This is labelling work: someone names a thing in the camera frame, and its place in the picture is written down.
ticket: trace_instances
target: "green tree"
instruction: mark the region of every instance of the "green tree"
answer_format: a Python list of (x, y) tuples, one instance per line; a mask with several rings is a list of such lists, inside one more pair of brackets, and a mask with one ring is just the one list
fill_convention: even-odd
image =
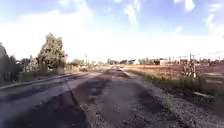
[(50, 69), (64, 67), (67, 55), (62, 48), (62, 39), (60, 37), (55, 38), (53, 34), (49, 33), (37, 57), (40, 68), (46, 70), (47, 67)]

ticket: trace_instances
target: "sky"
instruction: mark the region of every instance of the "sky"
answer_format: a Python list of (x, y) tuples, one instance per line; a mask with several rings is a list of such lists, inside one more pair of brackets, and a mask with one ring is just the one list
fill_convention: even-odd
[(0, 42), (36, 57), (45, 36), (75, 58), (159, 58), (224, 51), (223, 0), (0, 0)]

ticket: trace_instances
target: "white cloud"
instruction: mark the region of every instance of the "white cloud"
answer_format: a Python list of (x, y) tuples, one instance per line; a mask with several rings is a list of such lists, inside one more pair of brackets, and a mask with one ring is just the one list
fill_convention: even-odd
[(214, 23), (215, 14), (210, 14), (206, 19), (206, 25), (213, 36), (223, 36), (224, 35), (224, 25)]
[(180, 2), (182, 2), (183, 0), (174, 0), (173, 2), (174, 2), (174, 4), (178, 4), (178, 3), (180, 3)]
[(216, 12), (222, 8), (222, 4), (211, 4), (209, 7), (209, 12)]
[(209, 30), (213, 30), (215, 28), (215, 25), (212, 21), (214, 19), (214, 17), (215, 17), (215, 14), (210, 14), (208, 16), (208, 18), (206, 19), (206, 24), (207, 24)]
[(128, 5), (125, 8), (124, 13), (126, 15), (128, 15), (128, 18), (129, 18), (132, 25), (134, 25), (134, 26), (138, 25), (138, 22), (137, 22), (137, 19), (136, 19), (136, 14), (135, 14), (135, 9), (132, 5)]
[(85, 3), (76, 6), (79, 9), (74, 13), (62, 14), (59, 10), (54, 10), (27, 14), (14, 23), (0, 24), (0, 40), (8, 54), (15, 53), (18, 59), (29, 57), (30, 54), (35, 57), (45, 42), (45, 35), (52, 32), (55, 36), (62, 37), (64, 49), (71, 57), (75, 57), (74, 54), (79, 57), (84, 53), (78, 47), (85, 47), (85, 42), (88, 41), (85, 26), (92, 23), (93, 14)]
[(114, 0), (115, 3), (121, 3), (121, 0)]
[(71, 0), (58, 0), (58, 4), (67, 7), (70, 4)]
[(182, 30), (183, 30), (183, 27), (182, 27), (182, 26), (178, 26), (178, 27), (175, 29), (174, 33), (175, 33), (175, 34), (179, 34)]
[(192, 11), (195, 8), (193, 0), (185, 0), (185, 10)]
[(186, 12), (190, 12), (196, 7), (193, 0), (174, 0), (173, 2), (174, 2), (174, 4), (179, 4), (183, 1), (185, 3)]

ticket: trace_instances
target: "dirt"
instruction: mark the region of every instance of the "dirt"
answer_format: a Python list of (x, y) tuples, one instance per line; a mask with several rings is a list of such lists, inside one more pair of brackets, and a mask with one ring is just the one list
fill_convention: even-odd
[(189, 127), (118, 68), (4, 122), (6, 128)]

